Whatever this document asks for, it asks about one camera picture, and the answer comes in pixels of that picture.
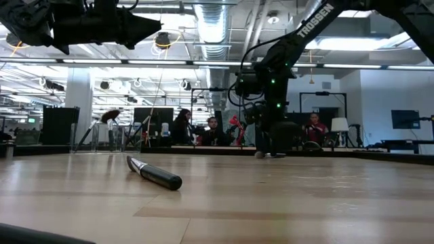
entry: computer monitor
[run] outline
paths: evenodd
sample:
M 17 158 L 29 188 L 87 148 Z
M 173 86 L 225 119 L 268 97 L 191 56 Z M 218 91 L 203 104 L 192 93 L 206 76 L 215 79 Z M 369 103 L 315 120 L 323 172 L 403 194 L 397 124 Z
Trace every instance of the computer monitor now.
M 134 122 L 143 122 L 151 114 L 151 108 L 135 108 L 134 109 Z M 150 125 L 149 125 L 149 135 L 155 136 L 156 131 L 161 131 L 161 124 L 168 123 L 172 124 L 174 120 L 174 109 L 173 108 L 154 108 Z
M 392 110 L 393 129 L 420 129 L 418 110 Z

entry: white wall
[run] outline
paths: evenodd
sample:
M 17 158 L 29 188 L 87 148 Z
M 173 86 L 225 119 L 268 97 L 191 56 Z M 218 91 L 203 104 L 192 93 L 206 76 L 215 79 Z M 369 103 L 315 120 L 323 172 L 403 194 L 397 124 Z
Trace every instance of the white wall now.
M 414 140 L 416 136 L 433 139 L 430 122 L 420 122 L 421 129 L 393 129 L 391 110 L 434 115 L 434 72 L 359 70 L 342 78 L 340 88 L 348 95 L 349 123 L 362 124 L 366 146 L 381 140 Z M 434 146 L 421 148 L 424 154 L 434 154 Z
M 300 92 L 340 92 L 340 83 L 339 80 L 336 80 L 333 75 L 313 75 L 314 84 L 310 84 L 311 80 L 310 75 L 305 75 L 298 79 L 290 79 L 288 82 L 288 94 L 287 101 L 290 102 L 290 105 L 287 107 L 287 111 L 291 112 L 300 112 L 300 100 L 299 93 Z M 323 82 L 330 82 L 332 84 L 332 88 L 328 90 L 322 89 Z M 330 108 L 341 108 L 343 113 L 344 105 L 342 102 L 344 98 L 342 96 L 315 96 L 315 95 L 303 95 L 302 97 L 302 112 L 312 112 L 315 108 L 318 107 L 330 107 Z

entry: black panel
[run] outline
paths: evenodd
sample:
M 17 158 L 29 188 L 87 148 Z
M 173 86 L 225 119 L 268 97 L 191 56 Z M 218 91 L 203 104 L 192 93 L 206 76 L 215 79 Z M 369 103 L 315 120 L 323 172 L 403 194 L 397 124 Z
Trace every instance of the black panel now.
M 44 145 L 69 145 L 71 125 L 78 123 L 80 108 L 44 108 L 39 141 Z
M 420 129 L 419 111 L 392 110 L 393 129 Z

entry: ventilation duct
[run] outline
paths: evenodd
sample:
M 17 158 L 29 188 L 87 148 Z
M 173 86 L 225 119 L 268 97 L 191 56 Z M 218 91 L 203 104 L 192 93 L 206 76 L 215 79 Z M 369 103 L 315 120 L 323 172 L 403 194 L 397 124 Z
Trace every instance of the ventilation duct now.
M 194 5 L 197 16 L 197 31 L 203 43 L 224 43 L 227 37 L 228 12 L 226 5 Z M 202 46 L 202 54 L 205 60 L 226 60 L 227 47 Z M 227 88 L 229 86 L 229 71 L 225 69 L 208 69 L 206 79 L 209 88 Z M 226 95 L 216 91 L 210 93 L 212 106 L 217 109 L 224 108 Z

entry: wooden platform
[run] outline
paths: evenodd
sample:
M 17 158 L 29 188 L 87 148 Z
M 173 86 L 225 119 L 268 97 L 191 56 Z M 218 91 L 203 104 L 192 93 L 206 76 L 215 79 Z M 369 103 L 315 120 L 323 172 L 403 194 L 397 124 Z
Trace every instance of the wooden platform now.
M 0 161 L 0 222 L 100 244 L 434 243 L 434 167 L 363 159 L 123 154 Z

